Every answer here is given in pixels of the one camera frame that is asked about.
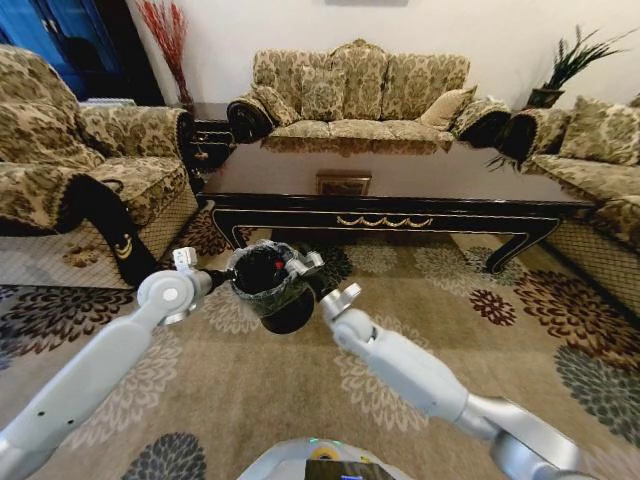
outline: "rug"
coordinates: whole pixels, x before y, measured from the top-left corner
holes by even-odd
[[[490,235],[244,231],[316,248],[358,308],[449,365],[473,393],[505,396],[573,438],[600,478],[640,472],[640,333],[541,247],[482,271]],[[207,212],[175,242],[201,265],[231,254]],[[169,257],[165,264],[171,262]],[[0,426],[135,292],[0,288]],[[336,439],[415,479],[498,479],[487,445],[428,419],[333,342],[319,310],[277,336],[223,286],[157,328],[140,363],[32,478],[235,479],[273,444]]]

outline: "dark wooden coffee table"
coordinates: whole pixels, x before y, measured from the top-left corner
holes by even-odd
[[[399,154],[371,143],[330,147],[310,148],[309,140],[288,150],[240,145],[200,194],[215,202],[213,221],[227,241],[245,246],[237,235],[245,226],[513,235],[487,260],[487,270],[497,273],[564,216],[592,206],[544,176],[489,168],[498,155],[493,149],[454,143],[448,152]],[[326,170],[369,174],[367,193],[320,194],[316,176]]]

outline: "throw pillow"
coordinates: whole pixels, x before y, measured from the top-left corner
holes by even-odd
[[[341,70],[302,67],[302,117],[342,120],[345,76]]]
[[[258,100],[267,109],[271,118],[273,118],[278,125],[286,127],[292,123],[301,120],[298,112],[294,110],[292,106],[287,104],[282,95],[273,87],[266,85],[254,85],[253,90],[258,97]]]
[[[104,157],[76,137],[65,112],[42,103],[0,103],[0,160],[91,170]]]
[[[456,117],[471,103],[477,88],[476,85],[444,92],[416,121],[443,132],[449,130]]]
[[[640,110],[579,96],[558,155],[636,164],[640,156]]]

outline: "floral upholstered sofa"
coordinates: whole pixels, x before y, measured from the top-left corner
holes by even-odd
[[[42,58],[6,45],[0,78],[0,284],[139,283],[197,209],[190,115],[81,108]]]
[[[594,202],[548,242],[640,315],[640,109],[578,97],[572,111],[515,115],[504,137],[526,171]]]
[[[337,97],[340,111],[332,121],[314,108],[305,109],[309,67],[344,75],[344,90],[340,88]],[[252,89],[229,104],[227,115],[236,141],[246,143],[269,135],[435,142],[445,148],[461,139],[489,146],[510,118],[502,102],[471,101],[457,112],[448,131],[416,121],[443,93],[462,88],[468,71],[469,60],[460,55],[393,54],[361,39],[330,53],[260,50],[254,58]],[[259,94],[264,87],[276,90],[290,115],[276,120],[269,113]],[[326,88],[324,97],[335,96],[332,90]]]

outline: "side table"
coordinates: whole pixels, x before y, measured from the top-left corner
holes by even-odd
[[[195,103],[195,131],[191,140],[194,168],[211,172],[219,168],[235,149],[226,103]]]

